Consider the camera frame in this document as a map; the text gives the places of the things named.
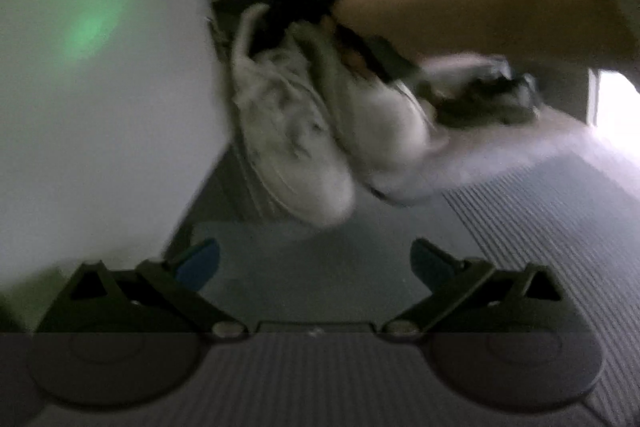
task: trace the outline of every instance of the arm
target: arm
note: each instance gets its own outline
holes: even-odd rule
[[[478,52],[614,68],[638,56],[613,0],[338,0],[334,15],[412,60]]]

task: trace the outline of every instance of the white sneaker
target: white sneaker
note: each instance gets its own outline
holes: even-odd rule
[[[449,145],[449,131],[446,127],[436,124],[438,116],[436,108],[425,99],[418,99],[420,107],[427,117],[427,126],[429,127],[429,150],[430,154],[440,152]]]
[[[314,50],[321,71],[314,81],[332,116],[335,136],[364,171],[393,172],[420,162],[430,149],[427,117],[402,82],[383,84],[354,76],[340,61],[331,38],[309,23],[291,35]]]
[[[354,183],[335,144],[309,62],[287,36],[282,47],[249,58],[254,28],[269,7],[242,14],[231,61],[234,101],[249,162],[270,195],[293,216],[329,227],[353,210]]]

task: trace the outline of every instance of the white wall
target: white wall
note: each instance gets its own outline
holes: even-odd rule
[[[58,266],[158,255],[219,158],[207,11],[0,0],[0,293],[27,322],[62,283]]]

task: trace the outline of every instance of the metal rivet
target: metal rivet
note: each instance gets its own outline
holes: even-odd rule
[[[211,333],[219,339],[236,339],[244,335],[244,326],[238,322],[220,321],[213,325]]]

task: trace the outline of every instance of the dark shoe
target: dark shoe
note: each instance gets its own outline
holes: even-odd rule
[[[440,100],[435,107],[438,123],[467,128],[492,123],[529,123],[535,120],[540,103],[535,79],[524,74],[514,80],[504,77],[490,82],[475,80],[461,96]]]

